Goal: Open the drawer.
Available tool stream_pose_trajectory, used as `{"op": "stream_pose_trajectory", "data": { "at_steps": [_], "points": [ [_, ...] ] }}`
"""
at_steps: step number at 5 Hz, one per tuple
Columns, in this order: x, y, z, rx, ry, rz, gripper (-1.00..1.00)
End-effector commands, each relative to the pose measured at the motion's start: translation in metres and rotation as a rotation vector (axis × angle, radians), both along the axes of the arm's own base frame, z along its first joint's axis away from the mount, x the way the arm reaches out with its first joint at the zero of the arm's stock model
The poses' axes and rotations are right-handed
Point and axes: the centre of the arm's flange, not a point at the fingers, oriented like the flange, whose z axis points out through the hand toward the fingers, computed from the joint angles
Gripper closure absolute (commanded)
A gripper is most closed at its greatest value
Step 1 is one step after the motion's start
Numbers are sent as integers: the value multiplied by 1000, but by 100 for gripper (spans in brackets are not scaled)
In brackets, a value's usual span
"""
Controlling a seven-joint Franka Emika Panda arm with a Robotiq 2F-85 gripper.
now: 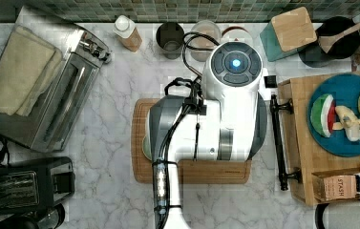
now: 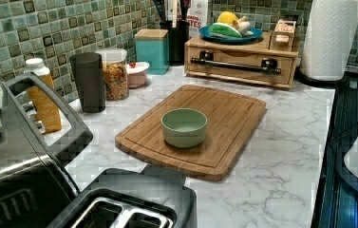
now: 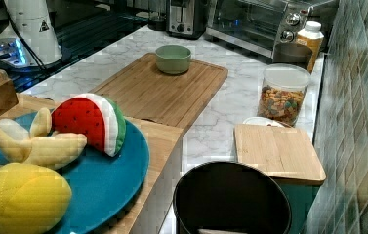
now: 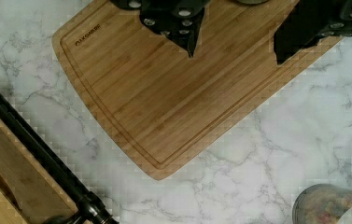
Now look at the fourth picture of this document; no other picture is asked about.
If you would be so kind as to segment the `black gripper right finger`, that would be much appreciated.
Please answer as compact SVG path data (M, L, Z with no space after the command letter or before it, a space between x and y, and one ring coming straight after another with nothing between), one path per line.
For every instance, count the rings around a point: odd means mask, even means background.
M352 0L300 0L275 32L276 62L329 36L352 36Z

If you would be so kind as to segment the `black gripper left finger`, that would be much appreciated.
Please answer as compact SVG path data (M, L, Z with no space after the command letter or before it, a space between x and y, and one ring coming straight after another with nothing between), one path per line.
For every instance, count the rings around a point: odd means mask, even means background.
M123 10L138 10L140 22L155 35L184 49L190 58L196 50L204 18L205 6L210 0L110 0Z

